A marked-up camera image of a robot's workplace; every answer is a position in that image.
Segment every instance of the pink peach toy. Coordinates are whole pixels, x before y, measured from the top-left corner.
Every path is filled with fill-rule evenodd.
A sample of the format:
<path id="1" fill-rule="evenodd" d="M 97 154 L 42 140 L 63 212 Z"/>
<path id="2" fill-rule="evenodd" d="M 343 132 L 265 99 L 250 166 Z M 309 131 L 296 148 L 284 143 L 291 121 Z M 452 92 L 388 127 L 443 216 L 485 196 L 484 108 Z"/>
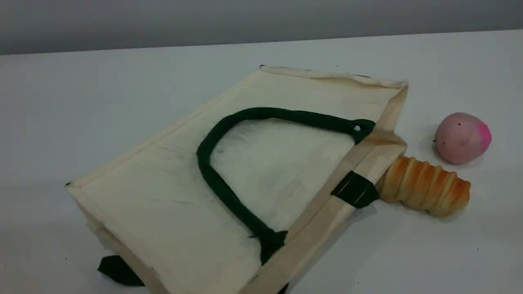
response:
<path id="1" fill-rule="evenodd" d="M 436 148 L 444 160 L 463 164 L 483 154 L 492 142 L 492 134 L 481 119 L 457 112 L 447 116 L 436 131 Z"/>

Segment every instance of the white tabletop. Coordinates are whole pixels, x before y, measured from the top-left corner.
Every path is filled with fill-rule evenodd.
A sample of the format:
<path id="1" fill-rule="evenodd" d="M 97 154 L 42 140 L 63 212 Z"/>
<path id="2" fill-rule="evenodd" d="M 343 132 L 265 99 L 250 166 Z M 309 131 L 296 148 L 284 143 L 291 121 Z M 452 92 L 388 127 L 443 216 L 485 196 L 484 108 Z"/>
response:
<path id="1" fill-rule="evenodd" d="M 96 272 L 110 251 L 63 186 L 260 64 L 408 79 L 396 129 L 407 155 L 472 183 L 449 220 L 381 201 L 361 210 L 291 293 L 523 291 L 520 30 L 0 56 L 0 292 L 147 293 Z M 456 111 L 493 134 L 464 166 L 431 149 Z"/>

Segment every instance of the bag handle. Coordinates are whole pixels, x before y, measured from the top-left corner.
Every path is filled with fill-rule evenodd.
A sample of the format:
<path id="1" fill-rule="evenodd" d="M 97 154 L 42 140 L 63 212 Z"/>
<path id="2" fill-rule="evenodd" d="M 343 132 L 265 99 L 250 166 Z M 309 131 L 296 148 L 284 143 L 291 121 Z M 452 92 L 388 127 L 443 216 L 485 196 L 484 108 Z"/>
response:
<path id="1" fill-rule="evenodd" d="M 213 149 L 220 139 L 235 125 L 244 120 L 280 119 L 316 127 L 324 130 L 345 133 L 350 135 L 355 144 L 360 143 L 368 136 L 374 126 L 373 121 L 367 119 L 347 120 L 335 116 L 318 114 L 302 110 L 287 110 L 273 107 L 255 107 L 241 110 L 220 120 L 204 138 L 196 156 L 198 167 L 211 190 L 225 204 L 225 206 L 258 238 L 261 245 L 260 260 L 265 264 L 269 258 L 283 247 L 287 231 L 275 232 L 260 218 L 255 216 L 238 196 L 228 186 L 225 180 L 211 166 L 210 159 Z"/>

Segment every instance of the bread roll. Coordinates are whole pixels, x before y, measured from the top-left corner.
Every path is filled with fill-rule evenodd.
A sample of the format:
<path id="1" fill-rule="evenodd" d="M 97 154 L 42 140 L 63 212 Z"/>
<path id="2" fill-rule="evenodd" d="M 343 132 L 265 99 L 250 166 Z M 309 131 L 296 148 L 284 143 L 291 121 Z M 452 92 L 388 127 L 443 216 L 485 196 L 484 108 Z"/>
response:
<path id="1" fill-rule="evenodd" d="M 415 157 L 399 156 L 380 181 L 380 196 L 401 201 L 416 210 L 448 216 L 463 209 L 470 199 L 470 183 L 455 172 L 444 171 Z"/>

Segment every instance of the gray wall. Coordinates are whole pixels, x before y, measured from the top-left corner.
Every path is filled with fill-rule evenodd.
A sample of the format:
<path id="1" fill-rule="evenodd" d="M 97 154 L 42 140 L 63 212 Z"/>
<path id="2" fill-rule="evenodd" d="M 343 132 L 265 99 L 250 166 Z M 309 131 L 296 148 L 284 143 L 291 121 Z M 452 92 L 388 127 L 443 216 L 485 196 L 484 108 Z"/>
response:
<path id="1" fill-rule="evenodd" d="M 523 28 L 522 0 L 0 0 L 0 54 Z"/>

